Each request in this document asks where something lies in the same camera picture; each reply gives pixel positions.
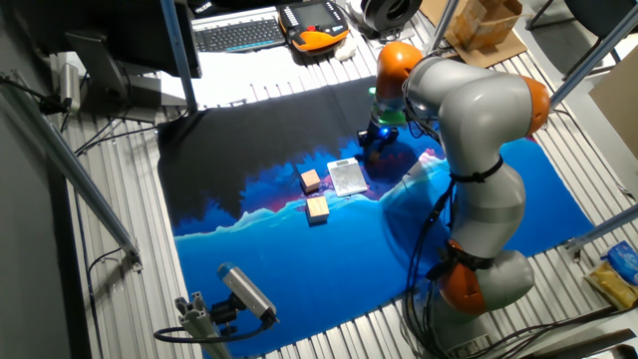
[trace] keyboard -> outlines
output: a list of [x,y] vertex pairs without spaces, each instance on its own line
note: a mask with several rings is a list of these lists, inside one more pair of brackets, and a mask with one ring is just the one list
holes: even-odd
[[259,20],[195,31],[197,51],[243,52],[286,42],[276,20]]

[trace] desk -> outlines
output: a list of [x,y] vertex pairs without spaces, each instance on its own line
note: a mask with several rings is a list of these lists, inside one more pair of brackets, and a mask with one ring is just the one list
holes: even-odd
[[[237,22],[241,17],[227,20]],[[409,24],[415,36],[408,41],[423,48],[434,34],[434,27],[418,13]],[[270,83],[251,86],[247,102],[264,101],[317,87],[374,76],[376,57],[380,47],[355,36],[357,53],[352,59],[340,63],[325,56],[309,60],[300,66],[299,77],[285,84]],[[493,67],[497,71],[517,73],[534,78],[548,86],[542,69],[528,53],[520,54]],[[241,106],[243,103],[220,106]],[[158,114],[159,122],[166,121]],[[73,149],[88,140],[106,124],[72,122],[65,139]],[[138,130],[148,125],[114,124],[114,133]],[[545,130],[535,139],[545,150],[557,172],[565,181],[584,212],[595,224],[630,206],[628,199],[617,192],[614,182],[604,170],[572,120],[563,115],[551,115]],[[127,230],[138,240],[145,269],[141,274],[120,270],[116,261],[97,265],[93,273],[94,287],[98,291],[98,319],[105,357],[125,358],[200,358],[197,347],[168,345],[156,342],[153,331],[176,326],[177,312],[172,301],[187,297],[177,255],[170,233],[166,208],[157,174],[159,153],[153,132],[123,137],[113,144],[94,148],[81,162],[100,190],[111,202]],[[71,208],[75,199],[70,197]],[[83,202],[79,211],[72,211],[76,231],[78,260],[83,267],[82,242],[79,219],[87,237],[88,260],[115,249],[113,239],[99,225],[95,216]],[[486,320],[493,328],[492,341],[528,325],[547,323],[573,317],[606,306],[581,278],[606,247],[627,239],[638,247],[638,230],[627,225],[587,244],[583,260],[573,263],[562,248],[548,250],[530,259],[536,272],[536,286],[521,300],[505,309],[490,313]],[[121,260],[119,254],[113,256]],[[86,277],[82,275],[86,293]],[[91,309],[87,305],[87,318],[95,357],[97,352]],[[401,301],[391,301],[364,316],[344,323],[294,345],[265,355],[265,358],[414,358],[410,344],[401,334]]]

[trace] orange controller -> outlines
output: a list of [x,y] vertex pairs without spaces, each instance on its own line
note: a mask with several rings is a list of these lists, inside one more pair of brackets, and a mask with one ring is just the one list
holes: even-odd
[[329,0],[288,4],[277,10],[286,40],[303,53],[324,53],[348,35],[346,15]]

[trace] small box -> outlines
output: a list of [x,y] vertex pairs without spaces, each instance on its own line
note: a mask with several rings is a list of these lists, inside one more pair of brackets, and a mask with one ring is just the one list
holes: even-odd
[[320,183],[321,180],[319,179],[317,172],[314,170],[310,170],[307,173],[301,174],[301,187],[306,193],[310,193],[319,189]]
[[468,51],[494,46],[505,40],[521,12],[517,0],[469,0],[452,32]]
[[328,202],[325,196],[317,196],[308,198],[306,200],[306,216],[308,217],[308,223],[318,224],[328,220]]

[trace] orange joint cover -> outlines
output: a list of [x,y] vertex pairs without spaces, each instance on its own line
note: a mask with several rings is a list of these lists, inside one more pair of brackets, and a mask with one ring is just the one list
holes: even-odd
[[330,36],[320,31],[304,31],[299,36],[303,39],[305,44],[299,45],[296,42],[293,43],[295,47],[301,51],[313,51],[337,44],[339,41],[346,38],[348,32],[349,31],[346,30],[337,36]]
[[402,42],[386,45],[379,54],[377,96],[382,99],[403,96],[401,87],[422,58],[421,51],[412,45]]
[[531,94],[531,123],[527,135],[535,133],[547,121],[549,116],[549,93],[547,88],[536,80],[521,76]]
[[[462,249],[453,239],[450,239],[450,244]],[[450,272],[441,277],[439,286],[444,299],[459,312],[473,315],[486,312],[477,275],[466,266],[455,264]]]

